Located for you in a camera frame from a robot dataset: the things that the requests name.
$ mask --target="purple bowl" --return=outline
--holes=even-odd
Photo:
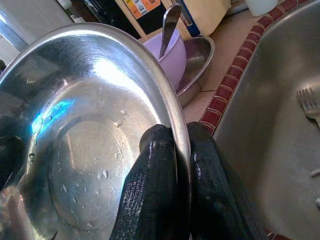
[[[161,40],[162,32],[150,38],[143,45],[155,56],[173,88],[176,89],[186,69],[185,44],[176,28],[163,57],[159,59]]]

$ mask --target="kitchen counter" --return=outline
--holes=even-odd
[[[187,123],[201,119],[241,44],[259,19],[248,9],[241,11],[224,18],[210,36],[215,43],[211,70],[201,91],[183,108]]]

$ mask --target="white bottle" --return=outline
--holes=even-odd
[[[272,10],[278,0],[245,0],[253,16],[260,16]]]

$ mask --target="stainless steel sink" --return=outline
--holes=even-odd
[[[320,239],[320,128],[296,96],[308,87],[320,103],[320,0],[263,35],[214,134],[266,228],[293,240]]]

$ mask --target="spoon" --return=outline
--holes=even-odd
[[[181,5],[175,3],[166,10],[163,16],[162,40],[161,40],[159,59],[162,58],[163,55],[165,55],[165,52],[169,45],[172,34],[174,33],[174,30],[177,26],[177,23],[181,14],[181,9],[182,9]]]

